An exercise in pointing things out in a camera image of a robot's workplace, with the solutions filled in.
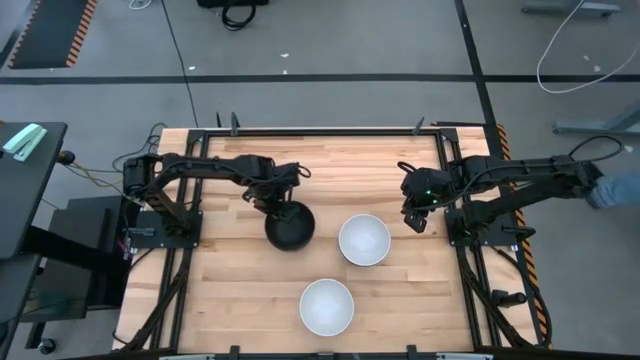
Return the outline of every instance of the gray floor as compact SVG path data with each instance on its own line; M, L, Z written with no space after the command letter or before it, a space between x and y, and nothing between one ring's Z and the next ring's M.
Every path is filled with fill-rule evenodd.
M27 0L0 2L4 42ZM470 74L462 33L449 0L273 0L259 8L245 31L223 29L215 12L195 1L166 0L190 75L436 73ZM545 74L606 73L640 39L640 4L617 1L623 12L611 19L576 19L554 47ZM71 69L11 71L9 76L179 75L179 61L158 0L130 11L128 0L99 1L78 64ZM562 21L523 15L521 1L467 0L470 24L486 74L534 74L546 43ZM625 70L640 73L640 57ZM552 84L563 88L574 84ZM638 84L602 84L569 95L549 95L535 84L490 84L496 118L506 126L514 157L565 153L583 136L557 136L555 119L606 118L637 100ZM235 111L243 126L413 125L431 121L482 122L472 83L328 82L193 84L201 126L214 126L215 112L228 121ZM193 126L182 84L52 85L0 87L0 119L64 121L65 148L86 166L109 168L111 159L137 149L150 127ZM111 146L98 146L96 139ZM624 139L631 147L638 140ZM608 151L604 145L584 156ZM640 148L605 161L607 173L640 168ZM58 206L75 197L110 194L56 168L45 198ZM542 291L554 325L554 347L640 354L640 243L637 207L593 211L581 201L548 201L525 209L538 230L532 244ZM51 208L42 205L35 223L46 227ZM45 335L59 351L47 358L104 353L116 311L50 324ZM11 359L42 359L25 351L22 327Z

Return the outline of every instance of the wooden tabletop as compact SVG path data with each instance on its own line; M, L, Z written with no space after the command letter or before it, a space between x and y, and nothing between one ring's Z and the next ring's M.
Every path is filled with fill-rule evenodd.
M489 154L482 128L457 130L462 156ZM184 153L187 132L165 129L158 153ZM312 177L301 180L293 198L313 211L315 234L300 251L279 251L265 238L264 215L241 199L244 188L205 181L202 239L191 264L181 353L227 353L231 345L245 353L403 352L407 344L416 344L418 351L472 350L458 263L442 211L429 215L423 234L405 225L400 214L404 172L396 163L439 168L433 137L226 137L209 145L211 157L241 154L272 157L277 164L300 162L311 170ZM166 191L175 195L176 189L177 181ZM497 195L495 190L476 197ZM360 213L379 217L391 233L391 251L379 265L352 265L338 248L340 227ZM120 338L131 339L155 306L164 259L165 250L156 249L132 271L118 323ZM491 288L524 292L511 264L493 251L485 250L484 259ZM338 336L316 336L300 320L300 295L321 278L342 282L354 297L353 321ZM477 299L476 304L483 341L489 344L485 313ZM528 306L502 311L521 335L536 341ZM168 343L171 318L165 317L162 344Z

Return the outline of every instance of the orange and black hazard tape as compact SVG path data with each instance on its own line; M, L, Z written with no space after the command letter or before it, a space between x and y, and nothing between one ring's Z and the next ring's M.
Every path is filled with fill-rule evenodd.
M78 25L78 30L76 31L76 35L73 37L73 43L71 44L71 49L69 49L69 55L67 55L67 66L72 67L75 63L78 62L78 56L80 56L80 48L82 48L82 44L84 43L84 39L87 37L87 33L89 32L89 25L91 24L91 19L93 18L93 14L96 11L96 0L88 0L87 5L84 7L84 13L82 14L82 18L80 19L80 24Z
M504 154L505 160L511 160L511 152L509 151L509 143L507 142L507 134L504 131L504 126L498 125L498 136L500 137L500 145L502 146L502 153ZM511 189L515 189L516 184L511 184ZM522 210L516 210L516 219L518 226L525 226L524 214ZM533 262L533 252L531 251L531 244L529 244L529 240L525 239L522 241L522 249L524 252L524 258L527 263L527 272L529 273L529 279L531 279L531 283L537 288L540 288L540 284L538 283L538 275L536 275L536 266ZM536 313L538 315L538 323L540 324L540 333L545 337L547 335L547 318L542 311L542 306L538 299L534 299L534 303L536 306Z
M33 20L36 17L36 13L38 12L38 8L40 7L40 1L41 0L38 0L38 2L36 2L36 4L33 6L33 11L31 11L31 16L29 16L29 20L27 20L27 23L24 26L24 31L22 32L22 35L20 35L20 39L18 39L18 42L16 43L16 47L13 50L13 55L11 55L9 62L7 63L7 66L9 67L9 69L13 69L13 62L16 60L16 54L20 51L20 46L22 46L22 40L29 32L29 29L31 28L31 24L33 23Z

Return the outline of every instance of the white cable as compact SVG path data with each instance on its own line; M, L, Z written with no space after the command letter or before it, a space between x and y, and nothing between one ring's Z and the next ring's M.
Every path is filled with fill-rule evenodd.
M149 7L149 5L151 5L151 2L153 0L131 0L131 2L129 3L129 9L131 10L142 10L142 9L146 9L147 7ZM142 5L140 6L133 6L133 4L135 3L142 3Z
M603 76L601 78L598 78L598 79L593 80L591 82L588 82L586 84L578 85L578 86L576 86L574 88L564 89L564 90L549 90L546 87L544 87L544 85L542 85L542 80L540 80L540 66L542 66L542 62L547 57L547 54L549 53L549 50L551 49L551 46L553 46L553 43L556 41L556 38L558 37L558 34L560 34L560 31L562 30L562 28L564 28L564 26L567 24L567 22L569 22L571 17L573 17L573 15L580 9L580 7L582 7L582 4L584 4L584 2L585 2L585 0L581 0L580 3L578 4L578 6L576 6L576 8L573 9L571 14L569 14L569 16L567 16L567 18L562 22L562 24L560 24L560 27L558 28L558 30L556 30L556 33L553 34L553 37L551 38L551 41L549 41L549 45L547 45L547 48L544 50L544 53L542 54L542 57L540 58L540 61L538 61L538 66L536 67L536 77L538 78L538 85L540 85L540 88L542 90L548 92L549 94L567 94L567 93L570 93L570 92L585 88L587 86L591 86L593 84L599 83L599 82L601 82L601 81L603 81L603 80L615 75L620 70L622 70L625 66L627 66L631 62L631 60L633 60L633 58L636 56L638 51L640 51L640 41L639 41L638 45L636 45L636 48L633 50L633 52L631 53L631 56L629 56L627 61L625 61L622 65L618 66L615 70L613 70L608 75L605 75L605 76Z

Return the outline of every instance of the wheel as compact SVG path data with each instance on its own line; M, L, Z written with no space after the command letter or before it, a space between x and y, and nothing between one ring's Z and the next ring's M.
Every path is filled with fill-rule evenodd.
M56 342L51 339L42 338L40 345L38 345L38 350L40 350L42 355L49 355L56 351Z

